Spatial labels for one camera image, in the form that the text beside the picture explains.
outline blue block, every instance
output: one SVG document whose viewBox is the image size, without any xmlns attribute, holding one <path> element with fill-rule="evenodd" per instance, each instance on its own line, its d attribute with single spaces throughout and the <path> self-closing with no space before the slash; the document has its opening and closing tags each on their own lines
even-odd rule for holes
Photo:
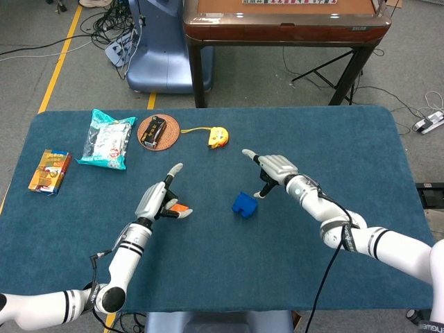
<svg viewBox="0 0 444 333">
<path fill-rule="evenodd" d="M 246 193 L 241 192 L 233 204 L 233 212 L 240 213 L 244 218 L 247 218 L 255 212 L 257 207 L 257 200 Z"/>
</svg>

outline round coaster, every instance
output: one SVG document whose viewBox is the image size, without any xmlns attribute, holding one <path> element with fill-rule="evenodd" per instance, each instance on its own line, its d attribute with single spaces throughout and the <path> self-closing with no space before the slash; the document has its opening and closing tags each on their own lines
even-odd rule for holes
<svg viewBox="0 0 444 333">
<path fill-rule="evenodd" d="M 140 142 L 142 135 L 145 133 L 146 129 L 148 128 L 148 125 L 151 122 L 151 119 L 154 116 L 165 119 L 166 121 L 166 128 L 162 133 L 162 136 L 160 137 L 160 140 L 157 143 L 155 149 L 144 146 Z M 173 117 L 167 114 L 153 114 L 151 117 L 148 117 L 145 120 L 143 120 L 143 122 L 139 125 L 139 129 L 137 130 L 137 138 L 139 139 L 139 143 L 149 151 L 164 151 L 165 149 L 168 149 L 169 147 L 174 145 L 174 143 L 179 138 L 179 135 L 180 135 L 179 123 Z"/>
</svg>

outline gray carpet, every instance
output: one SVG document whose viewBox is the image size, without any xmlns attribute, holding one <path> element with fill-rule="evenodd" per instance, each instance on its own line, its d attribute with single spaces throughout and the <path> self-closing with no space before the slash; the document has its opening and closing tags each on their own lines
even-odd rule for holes
<svg viewBox="0 0 444 333">
<path fill-rule="evenodd" d="M 44 0 L 0 0 L 0 52 L 64 38 L 76 2 L 66 0 L 68 12 L 58 15 L 55 5 L 47 5 Z M 84 10 L 82 19 L 94 12 L 96 10 Z M 427 91 L 444 93 L 443 15 L 444 6 L 421 0 L 404 0 L 404 8 L 395 12 L 393 25 L 380 45 L 385 56 L 372 56 L 360 85 L 387 89 L 415 107 L 425 106 L 424 94 Z M 86 41 L 85 38 L 74 40 L 72 47 Z M 61 47 L 59 44 L 17 55 L 49 54 L 60 52 Z M 330 49 L 321 54 L 316 49 L 285 49 L 289 68 L 297 72 L 308 70 L 340 52 Z M 305 80 L 296 83 L 295 89 L 290 87 L 289 80 L 293 75 L 285 71 L 279 48 L 219 48 L 216 56 L 214 87 L 208 94 L 211 106 L 323 105 L 332 95 L 330 89 L 318 89 Z M 56 62 L 57 57 L 0 62 L 0 197 L 6 192 L 28 125 L 40 106 Z M 342 68 L 343 63 L 338 63 L 323 70 L 323 73 L 333 80 Z M 323 85 L 316 77 L 313 79 Z M 49 110 L 143 108 L 147 100 L 146 94 L 129 90 L 102 52 L 88 45 L 67 56 Z M 390 110 L 402 106 L 393 97 L 374 89 L 359 90 L 356 102 L 380 104 Z M 156 102 L 156 108 L 193 106 L 192 96 L 160 95 Z M 394 112 L 394 116 L 408 127 L 416 121 L 405 109 Z M 400 127 L 401 133 L 405 131 L 406 128 Z M 425 136 L 410 133 L 403 135 L 402 140 L 416 181 L 444 181 L 444 128 Z M 443 231 L 443 220 L 436 219 L 433 229 Z M 312 325 L 312 332 L 416 331 L 404 319 L 404 310 L 320 311 Z M 87 315 L 75 323 L 41 332 L 100 331 L 100 325 Z M 20 330 L 14 323 L 8 323 L 0 332 Z"/>
</svg>

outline robotic hand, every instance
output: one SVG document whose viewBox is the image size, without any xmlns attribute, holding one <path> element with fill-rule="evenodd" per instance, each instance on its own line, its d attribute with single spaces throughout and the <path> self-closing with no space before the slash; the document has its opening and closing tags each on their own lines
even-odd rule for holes
<svg viewBox="0 0 444 333">
<path fill-rule="evenodd" d="M 68 290 L 38 296 L 17 296 L 0 293 L 0 326 L 15 321 L 23 330 L 38 330 L 76 320 L 92 310 L 109 314 L 119 311 L 126 299 L 126 289 L 151 237 L 152 224 L 161 216 L 183 219 L 193 210 L 170 210 L 178 201 L 169 186 L 183 164 L 175 165 L 165 180 L 146 190 L 135 211 L 137 220 L 127 225 L 112 250 L 91 256 L 94 269 L 91 287 L 86 290 Z M 117 248 L 110 264 L 110 283 L 95 281 L 96 260 Z"/>
<path fill-rule="evenodd" d="M 330 248 L 361 253 L 375 258 L 419 280 L 433 284 L 431 321 L 444 323 L 444 240 L 433 248 L 427 244 L 382 227 L 367 228 L 359 214 L 343 209 L 326 196 L 317 182 L 298 172 L 281 155 L 259 156 L 248 149 L 242 153 L 261 167 L 265 187 L 255 194 L 264 198 L 276 185 L 285 190 L 312 217 L 321 222 L 321 239 Z"/>
</svg>

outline plastic bag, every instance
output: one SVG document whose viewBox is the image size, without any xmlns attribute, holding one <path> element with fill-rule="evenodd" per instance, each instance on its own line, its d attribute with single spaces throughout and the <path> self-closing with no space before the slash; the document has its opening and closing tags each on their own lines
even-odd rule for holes
<svg viewBox="0 0 444 333">
<path fill-rule="evenodd" d="M 126 145 L 136 118 L 116 120 L 100 110 L 92 110 L 92 120 L 79 164 L 125 170 Z"/>
</svg>

